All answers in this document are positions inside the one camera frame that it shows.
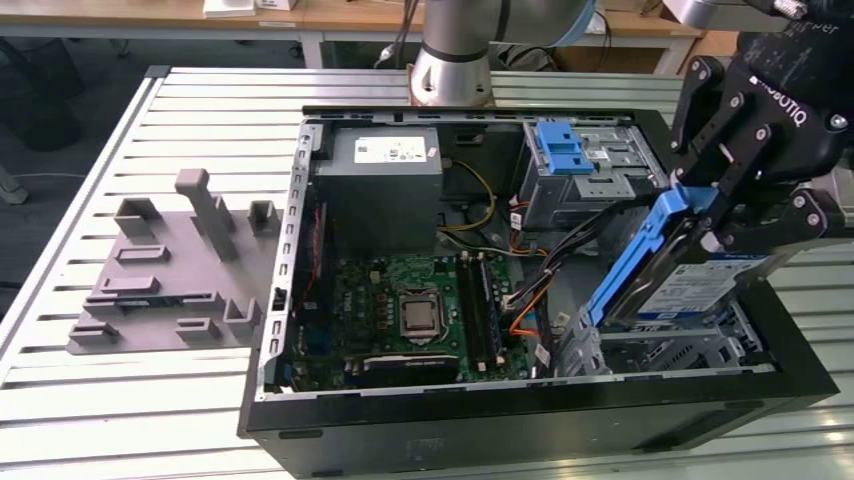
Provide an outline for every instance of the power supply label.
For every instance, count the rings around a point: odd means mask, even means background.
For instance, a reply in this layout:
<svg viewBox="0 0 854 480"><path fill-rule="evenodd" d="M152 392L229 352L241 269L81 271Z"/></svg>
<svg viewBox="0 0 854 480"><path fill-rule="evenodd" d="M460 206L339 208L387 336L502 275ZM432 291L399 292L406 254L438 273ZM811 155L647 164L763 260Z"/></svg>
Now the power supply label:
<svg viewBox="0 0 854 480"><path fill-rule="evenodd" d="M423 163L426 161L424 137L360 137L356 140L355 163Z"/></svg>
<svg viewBox="0 0 854 480"><path fill-rule="evenodd" d="M703 313L735 287L735 276L766 258L766 255L721 255L706 263L679 265L638 310L638 317L667 320Z"/></svg>

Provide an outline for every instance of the motherboard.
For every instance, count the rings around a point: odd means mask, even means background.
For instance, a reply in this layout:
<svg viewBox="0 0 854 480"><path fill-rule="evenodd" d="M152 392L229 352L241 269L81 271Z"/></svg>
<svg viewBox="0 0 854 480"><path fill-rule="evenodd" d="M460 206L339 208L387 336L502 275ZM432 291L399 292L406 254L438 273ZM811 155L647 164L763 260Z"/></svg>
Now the motherboard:
<svg viewBox="0 0 854 480"><path fill-rule="evenodd" d="M527 378L524 343L502 333L503 257L390 256L334 268L330 323L306 326L294 365L300 390Z"/></svg>

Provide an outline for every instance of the metal slotted table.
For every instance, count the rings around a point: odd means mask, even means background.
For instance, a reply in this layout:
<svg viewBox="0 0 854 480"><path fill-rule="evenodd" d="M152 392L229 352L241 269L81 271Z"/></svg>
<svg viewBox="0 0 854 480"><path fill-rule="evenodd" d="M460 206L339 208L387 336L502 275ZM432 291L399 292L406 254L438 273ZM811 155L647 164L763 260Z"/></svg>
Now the metal slotted table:
<svg viewBox="0 0 854 480"><path fill-rule="evenodd" d="M496 73L494 86L499 106L646 108L670 121L680 81ZM204 167L231 208L262 199L284 205L302 106L406 103L403 73L173 68L144 79L0 324L0 478L287 478L235 435L248 349L75 357L67 334L119 231L111 215L124 197L188 210L171 193L173 175ZM406 478L854 477L854 246L802 254L773 284L839 395L690 452Z"/></svg>

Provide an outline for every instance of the green motherboard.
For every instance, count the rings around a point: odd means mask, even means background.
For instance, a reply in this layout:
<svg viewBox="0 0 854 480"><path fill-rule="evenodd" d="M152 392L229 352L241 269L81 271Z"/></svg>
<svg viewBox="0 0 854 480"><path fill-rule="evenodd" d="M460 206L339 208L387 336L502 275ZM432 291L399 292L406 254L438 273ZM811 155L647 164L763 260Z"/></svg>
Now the green motherboard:
<svg viewBox="0 0 854 480"><path fill-rule="evenodd" d="M527 378L523 342L503 342L500 361L488 368L468 355L456 262L460 258L452 256L392 256L338 263L331 324L306 333L310 344L327 342L328 348L299 362L308 379L300 379L303 389L360 388L359 359L412 354L456 357L455 382ZM486 288L500 299L511 290L507 261L495 256L482 257L480 263Z"/></svg>

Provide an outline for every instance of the wooden table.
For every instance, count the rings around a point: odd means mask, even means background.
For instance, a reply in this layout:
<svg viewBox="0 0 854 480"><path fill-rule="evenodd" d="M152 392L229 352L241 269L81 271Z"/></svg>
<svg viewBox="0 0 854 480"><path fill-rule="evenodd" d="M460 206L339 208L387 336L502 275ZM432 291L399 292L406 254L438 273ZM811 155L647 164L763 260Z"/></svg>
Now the wooden table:
<svg viewBox="0 0 854 480"><path fill-rule="evenodd" d="M300 0L292 11L259 9L253 17L205 19L203 0L3 0L0 32L7 36L156 38L208 40L298 40L306 66L323 68L324 41L394 39L400 3L391 0ZM612 46L660 48L655 73L675 74L701 30L660 18L607 12ZM412 22L407 40L420 42L423 17ZM579 46L602 46L602 34L587 34Z"/></svg>

